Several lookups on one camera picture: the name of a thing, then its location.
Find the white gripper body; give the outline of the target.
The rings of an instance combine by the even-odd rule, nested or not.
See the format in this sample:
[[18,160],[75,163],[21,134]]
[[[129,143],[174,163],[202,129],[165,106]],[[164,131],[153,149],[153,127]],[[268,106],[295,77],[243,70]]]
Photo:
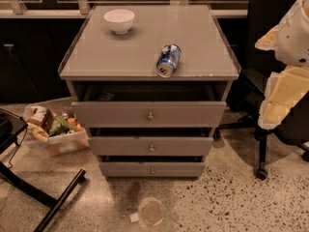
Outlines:
[[288,66],[267,81],[267,102],[293,108],[309,90],[309,69]]

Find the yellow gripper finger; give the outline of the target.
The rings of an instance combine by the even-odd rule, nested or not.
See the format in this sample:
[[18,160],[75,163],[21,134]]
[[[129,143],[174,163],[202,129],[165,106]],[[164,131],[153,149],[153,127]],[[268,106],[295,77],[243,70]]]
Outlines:
[[273,130],[281,124],[290,109],[281,104],[263,101],[259,111],[258,125],[264,130]]
[[264,51],[275,50],[277,33],[278,26],[272,27],[265,35],[255,42],[255,47]]

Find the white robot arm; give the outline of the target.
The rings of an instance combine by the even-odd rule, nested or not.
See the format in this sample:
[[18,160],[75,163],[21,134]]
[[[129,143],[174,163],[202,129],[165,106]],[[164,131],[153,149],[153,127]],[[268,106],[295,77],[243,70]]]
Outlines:
[[309,0],[296,0],[255,47],[273,50],[275,58],[286,65],[268,78],[259,111],[259,127],[272,130],[309,91]]

